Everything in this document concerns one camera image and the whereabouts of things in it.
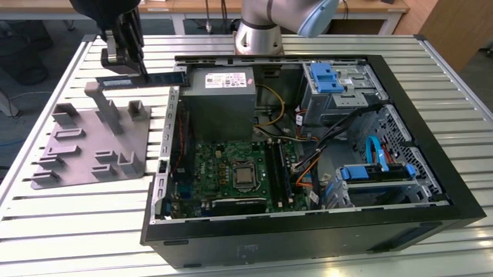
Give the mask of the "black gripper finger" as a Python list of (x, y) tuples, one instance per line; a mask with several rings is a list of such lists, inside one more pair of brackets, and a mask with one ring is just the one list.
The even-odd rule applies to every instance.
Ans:
[(143, 28), (142, 28), (142, 19), (139, 14), (139, 9), (135, 8), (132, 11), (132, 61), (136, 65), (138, 70), (143, 70)]
[(132, 80), (136, 84), (146, 84), (148, 82), (148, 73), (143, 63), (143, 70), (136, 69), (136, 65), (132, 61), (132, 14), (128, 13), (126, 15), (126, 20), (120, 23), (120, 37), (122, 42), (119, 43), (119, 48), (123, 52), (124, 57), (124, 66), (127, 68), (127, 75), (132, 77)]

